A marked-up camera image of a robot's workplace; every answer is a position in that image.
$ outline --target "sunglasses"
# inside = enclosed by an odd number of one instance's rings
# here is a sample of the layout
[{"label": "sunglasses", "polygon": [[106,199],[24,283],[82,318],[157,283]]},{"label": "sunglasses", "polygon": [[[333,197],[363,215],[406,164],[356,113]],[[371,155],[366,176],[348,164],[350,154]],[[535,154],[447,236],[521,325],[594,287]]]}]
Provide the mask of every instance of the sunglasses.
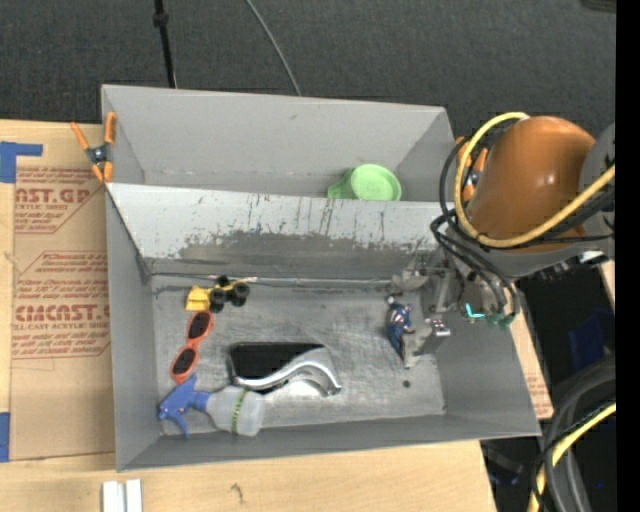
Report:
[{"label": "sunglasses", "polygon": [[193,372],[200,357],[198,345],[207,337],[212,328],[213,315],[210,311],[197,311],[189,319],[187,341],[176,354],[169,370],[169,374],[176,384],[182,384]]}]

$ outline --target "gray bin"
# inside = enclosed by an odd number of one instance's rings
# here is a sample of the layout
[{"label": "gray bin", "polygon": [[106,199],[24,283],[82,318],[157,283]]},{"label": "gray bin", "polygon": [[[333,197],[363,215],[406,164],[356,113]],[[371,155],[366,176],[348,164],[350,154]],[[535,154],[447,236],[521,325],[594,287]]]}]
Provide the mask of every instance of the gray bin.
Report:
[{"label": "gray bin", "polygon": [[[509,333],[451,318],[453,335],[411,370],[384,334],[389,279],[436,248],[453,147],[443,108],[104,86],[102,109],[118,116],[107,199],[118,470],[539,434]],[[396,174],[401,201],[325,198],[368,162]],[[211,274],[258,281],[216,315],[196,389],[229,384],[233,343],[302,341],[329,348],[342,391],[270,393],[254,438],[195,410],[188,440],[160,422],[186,296]]]}]

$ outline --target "green cup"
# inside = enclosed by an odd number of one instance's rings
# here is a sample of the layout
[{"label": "green cup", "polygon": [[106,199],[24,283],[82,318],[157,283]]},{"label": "green cup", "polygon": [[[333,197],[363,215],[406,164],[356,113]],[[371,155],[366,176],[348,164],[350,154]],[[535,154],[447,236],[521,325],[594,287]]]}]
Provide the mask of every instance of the green cup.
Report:
[{"label": "green cup", "polygon": [[401,196],[402,186],[395,174],[376,164],[349,169],[338,183],[327,190],[330,199],[399,201]]}]

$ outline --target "gray carpet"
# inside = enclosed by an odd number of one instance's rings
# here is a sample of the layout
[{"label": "gray carpet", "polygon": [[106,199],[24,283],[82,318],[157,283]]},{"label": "gray carpet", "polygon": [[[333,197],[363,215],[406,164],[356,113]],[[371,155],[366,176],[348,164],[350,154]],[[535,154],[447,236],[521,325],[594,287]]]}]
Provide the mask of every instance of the gray carpet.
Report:
[{"label": "gray carpet", "polygon": [[[579,0],[255,0],[305,96],[441,105],[454,133],[551,113],[615,119],[616,14]],[[241,0],[170,1],[184,89],[295,94]],[[0,116],[99,121],[101,83],[167,86],[151,0],[3,0]]]}]

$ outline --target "blue trigger sprayer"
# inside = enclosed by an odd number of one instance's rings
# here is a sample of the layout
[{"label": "blue trigger sprayer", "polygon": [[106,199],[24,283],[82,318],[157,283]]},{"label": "blue trigger sprayer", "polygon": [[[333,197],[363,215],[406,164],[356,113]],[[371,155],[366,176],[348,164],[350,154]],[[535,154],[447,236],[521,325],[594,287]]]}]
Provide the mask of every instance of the blue trigger sprayer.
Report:
[{"label": "blue trigger sprayer", "polygon": [[243,436],[258,433],[265,413],[265,402],[260,393],[238,386],[227,386],[213,393],[196,391],[196,379],[193,374],[167,395],[159,406],[158,419],[174,421],[188,438],[184,415],[193,408],[207,413],[219,430]]}]

